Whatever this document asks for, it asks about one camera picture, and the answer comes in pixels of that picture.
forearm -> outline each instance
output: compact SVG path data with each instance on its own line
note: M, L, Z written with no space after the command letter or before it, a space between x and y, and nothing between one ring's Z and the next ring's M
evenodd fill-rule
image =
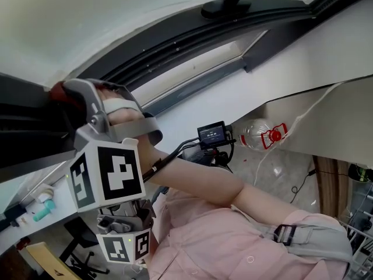
M156 152L156 157L167 154ZM236 177L214 167L175 159L150 179L161 186L171 187L216 205L235 205L257 222L281 224L297 208L263 192Z

plastic bottle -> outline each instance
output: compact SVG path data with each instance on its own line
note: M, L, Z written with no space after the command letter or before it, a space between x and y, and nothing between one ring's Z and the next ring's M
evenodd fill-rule
M286 132L285 124L275 126L264 118L248 120L236 130L236 144L256 151L266 151L280 141Z

window handle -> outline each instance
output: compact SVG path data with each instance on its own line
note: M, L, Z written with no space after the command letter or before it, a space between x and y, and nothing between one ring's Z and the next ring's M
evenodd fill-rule
M250 0L214 0L203 5L201 15L207 19L217 19L237 13L245 13L250 5Z

floor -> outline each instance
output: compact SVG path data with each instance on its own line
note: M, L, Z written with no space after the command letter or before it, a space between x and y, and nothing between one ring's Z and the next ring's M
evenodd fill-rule
M231 170L240 176L247 183L253 184L256 169L265 153L255 152L250 149L236 146L233 159L230 163ZM259 169L256 186L284 201L290 202L294 193L291 192L292 186L300 186L308 171L313 168L312 156L295 152L274 149L261 164ZM146 184L147 197L151 198L157 186ZM295 198L294 205L310 212L319 212L318 190L315 175L308 177ZM96 231L96 211L89 211L80 214L83 220L88 224L92 231ZM72 237L63 227L65 221L61 221L48 227L45 230L37 232L30 236L32 243L46 242L54 254L61 254L63 249L72 240ZM108 268L109 275L97 275L96 279L149 279L146 269L140 270L136 265L110 264L106 262L99 246L90 248L95 252L95 256L90 260L90 265L101 270ZM76 255L84 259L88 249L80 246L76 249Z

